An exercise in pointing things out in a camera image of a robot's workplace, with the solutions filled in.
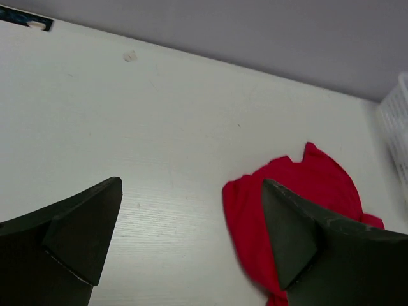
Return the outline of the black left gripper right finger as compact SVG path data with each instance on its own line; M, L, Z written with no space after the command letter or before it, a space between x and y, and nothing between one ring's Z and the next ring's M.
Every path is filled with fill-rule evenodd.
M290 305L407 304L407 235L344 217L272 179L261 201Z

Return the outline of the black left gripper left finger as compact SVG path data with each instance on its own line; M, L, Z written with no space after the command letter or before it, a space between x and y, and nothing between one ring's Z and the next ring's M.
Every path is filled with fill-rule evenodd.
M122 201L110 177L1 223L1 305L88 305Z

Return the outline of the red t shirt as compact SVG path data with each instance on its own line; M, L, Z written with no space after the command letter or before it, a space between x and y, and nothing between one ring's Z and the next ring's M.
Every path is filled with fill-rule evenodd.
M228 182L222 204L239 262L249 278L268 292L268 305L287 305L279 286L261 203L264 179L274 179L301 197L355 221L384 228L383 220L363 211L358 190L347 172L328 154L308 142L303 159L271 160L252 174Z

